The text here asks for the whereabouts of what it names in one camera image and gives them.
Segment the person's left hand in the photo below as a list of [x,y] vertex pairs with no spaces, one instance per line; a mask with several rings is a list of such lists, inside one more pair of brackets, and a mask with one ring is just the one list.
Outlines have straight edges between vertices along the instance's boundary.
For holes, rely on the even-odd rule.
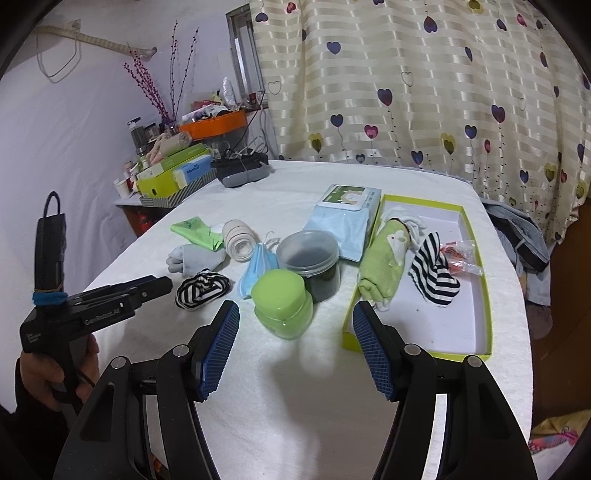
[[[96,338],[90,334],[80,371],[91,381],[91,384],[82,381],[76,389],[76,395],[83,403],[89,398],[93,384],[99,379],[98,353],[99,346]],[[64,372],[61,367],[50,357],[40,354],[22,352],[19,360],[21,379],[28,393],[44,406],[58,411],[60,405],[53,397],[51,387],[64,381]]]

